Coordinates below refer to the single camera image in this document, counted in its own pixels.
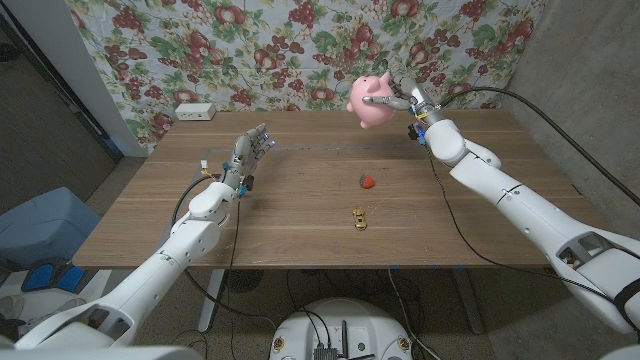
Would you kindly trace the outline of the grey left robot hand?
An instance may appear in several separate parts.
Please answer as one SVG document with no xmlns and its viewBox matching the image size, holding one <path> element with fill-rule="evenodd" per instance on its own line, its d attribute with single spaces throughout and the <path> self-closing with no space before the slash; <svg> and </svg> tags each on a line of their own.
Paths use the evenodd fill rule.
<svg viewBox="0 0 640 360">
<path fill-rule="evenodd" d="M 239 188 L 241 182 L 254 173 L 259 160 L 274 146 L 275 141 L 269 139 L 265 123 L 241 134 L 236 139 L 221 182 Z"/>
</svg>

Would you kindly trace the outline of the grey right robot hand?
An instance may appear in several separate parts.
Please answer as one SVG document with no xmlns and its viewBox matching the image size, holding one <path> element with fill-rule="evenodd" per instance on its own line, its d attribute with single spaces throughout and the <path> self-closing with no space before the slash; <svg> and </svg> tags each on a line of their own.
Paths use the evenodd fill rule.
<svg viewBox="0 0 640 360">
<path fill-rule="evenodd" d="M 381 125 L 400 110 L 412 110 L 417 121 L 427 127 L 446 119 L 426 91 L 411 78 L 385 73 L 381 77 L 363 78 L 361 87 L 363 93 L 355 95 L 350 104 L 365 109 L 364 114 L 358 114 L 363 128 Z"/>
</svg>

